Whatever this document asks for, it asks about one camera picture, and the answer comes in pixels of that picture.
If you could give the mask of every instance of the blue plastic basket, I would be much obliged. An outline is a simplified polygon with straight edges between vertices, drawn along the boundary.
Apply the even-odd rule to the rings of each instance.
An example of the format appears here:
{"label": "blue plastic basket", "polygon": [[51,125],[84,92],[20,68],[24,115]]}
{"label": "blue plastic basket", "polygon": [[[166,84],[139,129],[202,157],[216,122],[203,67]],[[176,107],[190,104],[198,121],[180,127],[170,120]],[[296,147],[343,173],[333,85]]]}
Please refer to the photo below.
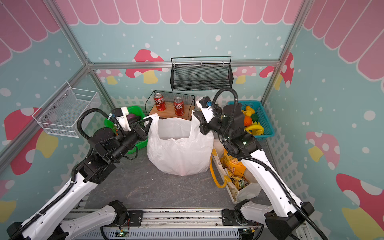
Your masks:
{"label": "blue plastic basket", "polygon": [[255,110],[255,113],[257,116],[259,116],[258,122],[260,122],[261,126],[264,128],[264,135],[255,136],[257,141],[264,140],[267,137],[273,137],[275,135],[275,131],[273,130],[272,124],[269,121],[266,112],[263,108],[263,105],[259,101],[239,101],[243,106],[241,107],[242,110],[245,110],[246,106],[250,106],[252,109]]}

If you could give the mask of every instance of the white wire basket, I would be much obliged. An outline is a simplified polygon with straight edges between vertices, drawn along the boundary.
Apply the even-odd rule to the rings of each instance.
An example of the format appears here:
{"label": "white wire basket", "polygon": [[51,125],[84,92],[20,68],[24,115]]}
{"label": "white wire basket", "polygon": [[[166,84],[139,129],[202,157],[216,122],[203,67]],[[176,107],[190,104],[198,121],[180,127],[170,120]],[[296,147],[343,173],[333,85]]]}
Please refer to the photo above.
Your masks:
{"label": "white wire basket", "polygon": [[[58,91],[60,94],[52,99]],[[98,108],[100,105],[98,92],[72,88],[66,82],[37,109],[32,117],[48,134],[79,138],[80,133],[77,131],[76,124],[80,115],[86,110]],[[93,114],[90,114],[84,119],[83,129],[86,128],[92,117]]]}

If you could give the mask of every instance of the white plastic bag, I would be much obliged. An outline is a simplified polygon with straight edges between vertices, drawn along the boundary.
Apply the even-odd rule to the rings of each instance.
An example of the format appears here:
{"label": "white plastic bag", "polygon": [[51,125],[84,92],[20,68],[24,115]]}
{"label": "white plastic bag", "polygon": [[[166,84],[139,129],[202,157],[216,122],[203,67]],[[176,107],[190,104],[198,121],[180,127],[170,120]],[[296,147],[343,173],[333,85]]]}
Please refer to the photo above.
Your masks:
{"label": "white plastic bag", "polygon": [[200,122],[192,114],[192,121],[181,118],[159,119],[151,115],[148,134],[148,158],[165,173],[186,176],[205,172],[210,164],[214,136],[204,136]]}

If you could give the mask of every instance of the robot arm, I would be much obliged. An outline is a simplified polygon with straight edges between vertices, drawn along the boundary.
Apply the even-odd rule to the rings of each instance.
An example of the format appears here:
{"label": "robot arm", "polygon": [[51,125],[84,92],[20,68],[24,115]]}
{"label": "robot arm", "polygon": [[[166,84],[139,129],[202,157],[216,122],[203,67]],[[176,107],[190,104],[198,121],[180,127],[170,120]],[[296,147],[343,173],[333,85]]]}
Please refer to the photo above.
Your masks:
{"label": "robot arm", "polygon": [[[223,91],[233,93],[235,103],[221,109],[215,102]],[[244,200],[235,207],[238,221],[252,220],[266,224],[279,240],[285,239],[293,230],[307,221],[323,239],[327,239],[309,218],[309,215],[314,212],[312,204],[302,202],[292,193],[268,161],[255,137],[244,131],[244,115],[241,112],[242,105],[238,103],[236,91],[232,88],[221,89],[213,101],[209,97],[202,97],[196,101],[196,105],[201,109],[194,112],[200,121],[201,133],[206,135],[209,131],[216,132],[228,154],[242,161],[272,204],[272,206],[264,206]]]}
{"label": "robot arm", "polygon": [[81,129],[81,122],[95,111],[108,118],[102,110],[94,108],[84,112],[77,123],[80,134],[90,144],[87,157],[74,166],[71,179],[36,214],[23,223],[13,223],[7,229],[10,240],[70,240],[104,225],[115,223],[121,226],[128,222],[129,213],[119,201],[113,201],[102,210],[82,218],[62,221],[86,194],[103,182],[128,151],[147,138],[152,123],[152,118],[146,117],[130,124],[125,115],[119,115],[128,114],[126,107],[118,108],[109,116],[119,128],[117,135],[112,129],[104,127],[89,137]]}

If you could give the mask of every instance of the wooden board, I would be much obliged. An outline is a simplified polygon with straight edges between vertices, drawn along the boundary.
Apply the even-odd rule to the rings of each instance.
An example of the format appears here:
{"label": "wooden board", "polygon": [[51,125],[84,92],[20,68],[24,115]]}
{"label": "wooden board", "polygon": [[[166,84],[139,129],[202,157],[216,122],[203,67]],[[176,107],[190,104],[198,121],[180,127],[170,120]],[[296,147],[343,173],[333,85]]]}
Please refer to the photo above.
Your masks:
{"label": "wooden board", "polygon": [[194,109],[193,106],[190,107],[189,114],[188,112],[189,105],[184,105],[184,115],[177,116],[175,114],[175,109],[173,107],[173,103],[166,102],[166,109],[164,111],[158,111],[156,106],[152,107],[152,110],[150,111],[149,115],[157,113],[160,118],[182,118],[185,120],[189,120],[191,118],[192,110]]}

